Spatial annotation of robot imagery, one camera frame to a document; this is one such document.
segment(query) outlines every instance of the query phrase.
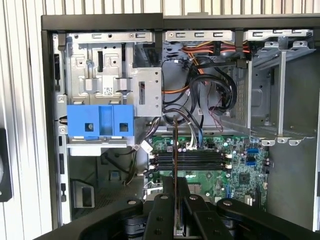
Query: corrugated wall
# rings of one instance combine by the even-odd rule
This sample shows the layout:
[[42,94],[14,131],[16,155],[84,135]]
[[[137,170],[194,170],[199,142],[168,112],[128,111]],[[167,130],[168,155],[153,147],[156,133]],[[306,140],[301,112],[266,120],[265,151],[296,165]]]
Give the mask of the corrugated wall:
[[319,0],[46,0],[48,15],[206,12],[209,15],[317,13]]
[[51,230],[40,16],[318,13],[320,0],[1,0],[0,127],[7,129],[13,198],[0,204],[0,239]]

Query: metal tab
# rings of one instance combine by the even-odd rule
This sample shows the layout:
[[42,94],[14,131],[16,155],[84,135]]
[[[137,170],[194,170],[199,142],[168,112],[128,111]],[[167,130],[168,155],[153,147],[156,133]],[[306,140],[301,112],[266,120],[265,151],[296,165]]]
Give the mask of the metal tab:
[[310,29],[248,30],[244,32],[243,41],[264,41],[273,37],[307,37],[313,33]]
[[203,31],[167,31],[165,41],[234,41],[234,32],[230,30],[203,30]]
[[148,31],[69,33],[73,43],[154,43],[155,34]]

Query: black cable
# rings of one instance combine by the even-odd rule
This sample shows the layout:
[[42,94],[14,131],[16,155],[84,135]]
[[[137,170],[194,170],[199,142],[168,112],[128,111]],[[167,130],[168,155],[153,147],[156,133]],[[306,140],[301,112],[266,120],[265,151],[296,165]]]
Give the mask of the black cable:
[[131,164],[129,167],[129,174],[125,179],[125,181],[123,181],[123,185],[127,186],[134,179],[136,175],[136,165],[137,165],[136,163],[137,163],[137,152],[134,154],[133,160],[131,161]]
[[125,174],[129,174],[129,171],[125,170],[122,166],[120,166],[118,163],[116,163],[110,157],[108,157],[107,153],[103,154],[103,157],[120,171],[124,172]]
[[[165,75],[164,75],[164,71],[162,70],[162,67],[163,67],[163,65],[164,65],[165,62],[170,61],[170,60],[172,60],[172,59],[171,59],[171,58],[166,59],[166,60],[164,60],[164,61],[162,62],[162,64],[161,64],[162,91],[165,90]],[[165,101],[165,96],[166,96],[165,94],[162,94],[162,102],[163,102],[163,103],[166,102],[166,101]]]
[[234,106],[237,103],[237,98],[238,98],[237,85],[236,85],[235,81],[232,79],[232,77],[230,77],[227,73],[222,71],[219,67],[215,67],[214,69],[219,74],[221,74],[227,80],[228,84],[230,85],[230,88],[231,88],[231,101],[230,101],[230,104],[228,106],[228,110],[233,109]]
[[183,119],[190,125],[190,127],[192,128],[192,130],[194,132],[196,132],[195,130],[195,127],[193,126],[193,124],[191,123],[191,120],[190,118],[181,110],[177,109],[177,108],[170,108],[170,109],[164,109],[162,110],[162,112],[164,114],[167,114],[167,113],[179,113],[181,115],[181,117],[183,117]]
[[126,153],[114,153],[114,156],[116,158],[120,157],[120,156],[125,156],[125,155],[130,155],[130,154],[133,154],[136,150],[135,149],[132,149],[131,151],[129,152],[126,152]]
[[[170,106],[179,106],[179,107],[181,107],[179,110],[181,110],[181,109],[184,109],[186,112],[187,112],[187,117],[188,117],[188,119],[191,119],[192,121],[193,121],[193,123],[194,123],[194,125],[201,131],[201,126],[199,125],[199,123],[198,123],[198,121],[196,120],[196,118],[195,118],[195,116],[193,115],[193,114],[191,114],[191,112],[185,107],[185,106],[183,106],[183,105],[180,105],[180,104],[178,104],[178,103],[172,103],[172,104],[169,104],[169,105],[166,105],[163,109],[162,109],[162,112],[163,113],[165,113],[165,111],[166,111],[166,109],[165,108],[167,108],[167,107],[170,107]],[[170,126],[173,126],[173,124],[174,124],[174,122],[173,122],[173,120],[172,119],[168,119],[168,118],[163,118],[164,119],[164,121],[168,124],[168,125],[170,125]]]
[[[201,104],[200,104],[200,90],[201,90],[201,86],[199,85],[199,92],[198,92],[198,105],[199,105],[199,109],[201,110]],[[204,117],[204,113],[202,113],[201,115],[201,120],[200,120],[200,129],[202,130],[202,127],[204,126],[204,121],[205,121],[205,117]]]
[[190,112],[193,113],[196,109],[196,106],[198,104],[198,84],[201,82],[212,82],[217,84],[218,86],[222,87],[223,90],[227,93],[230,94],[231,90],[227,83],[220,79],[219,77],[211,74],[200,74],[195,76],[191,82],[190,82],[190,95],[191,95],[191,110]]
[[[225,73],[225,72],[222,71],[219,67],[217,67],[219,64],[214,63],[214,61],[213,61],[211,58],[207,57],[207,56],[199,56],[199,57],[198,57],[198,59],[201,59],[201,58],[208,60],[208,61],[212,64],[212,67],[216,64],[216,66],[214,67],[214,69],[215,69],[220,75],[222,75],[222,76],[226,79],[228,85],[229,85],[230,88],[231,88],[231,96],[230,96],[231,99],[230,99],[230,101],[229,101],[228,107],[220,107],[220,108],[217,108],[217,107],[215,107],[215,106],[212,106],[212,107],[209,108],[209,110],[214,109],[214,112],[215,112],[216,114],[221,115],[221,114],[223,114],[223,112],[234,108],[234,106],[236,105],[236,103],[237,103],[237,98],[238,98],[237,85],[236,85],[236,83],[235,83],[235,81],[233,80],[232,77],[230,77],[227,73]],[[227,62],[226,62],[225,64],[232,66],[232,65],[234,64],[234,62],[232,62],[232,63],[231,63],[231,62],[230,62],[230,63],[227,63]],[[202,66],[202,65],[203,65],[203,68],[208,68],[208,67],[211,66],[210,64],[201,64],[201,65],[199,65],[199,66]]]
[[[182,88],[185,88],[185,87],[187,87],[187,86],[189,85],[190,80],[191,80],[191,77],[190,77],[190,76],[191,76],[191,73],[192,73],[193,71],[196,71],[196,70],[194,70],[194,69],[192,68],[192,66],[193,66],[193,65],[191,65],[191,66],[189,67],[189,70],[188,70],[188,72],[187,72],[187,74],[186,74],[185,83],[184,83],[184,86],[183,86]],[[184,90],[183,92],[181,92],[180,95],[179,95],[178,97],[176,97],[176,99],[173,99],[172,101],[163,101],[162,103],[163,103],[164,105],[176,103],[177,101],[179,101],[179,100],[184,96],[186,90]]]

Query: metal chassis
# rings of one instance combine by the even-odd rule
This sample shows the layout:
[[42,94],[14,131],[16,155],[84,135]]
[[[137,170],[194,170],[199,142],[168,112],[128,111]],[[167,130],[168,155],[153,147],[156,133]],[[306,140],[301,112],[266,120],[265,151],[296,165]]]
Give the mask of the metal chassis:
[[52,227],[59,227],[60,209],[58,205],[58,156],[57,136],[54,118],[54,59],[53,34],[72,32],[121,32],[130,30],[149,30],[155,32],[155,48],[162,49],[162,33],[167,30],[233,30],[235,46],[242,46],[245,30],[250,29],[313,29],[315,45],[320,46],[320,16],[318,14],[292,15],[243,15],[243,16],[191,16],[163,17],[162,13],[135,14],[87,14],[87,15],[43,15],[41,17],[42,60],[44,76],[44,98],[46,114],[46,133],[48,146],[48,166],[52,211]]

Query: wire bundle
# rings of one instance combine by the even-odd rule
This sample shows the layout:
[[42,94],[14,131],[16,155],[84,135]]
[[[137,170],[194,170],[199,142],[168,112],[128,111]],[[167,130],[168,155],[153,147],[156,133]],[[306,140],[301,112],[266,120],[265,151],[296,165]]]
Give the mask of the wire bundle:
[[[215,53],[215,47],[213,45],[210,45],[212,41],[207,41],[204,43],[201,43],[195,47],[187,47],[184,46],[182,48],[182,51],[186,54],[198,54],[198,53],[210,53],[214,54]],[[227,52],[235,52],[236,47],[233,42],[228,42],[228,41],[222,41],[221,44],[221,50],[220,53],[227,53]],[[249,54],[250,53],[250,48],[248,45],[243,45],[243,53]]]

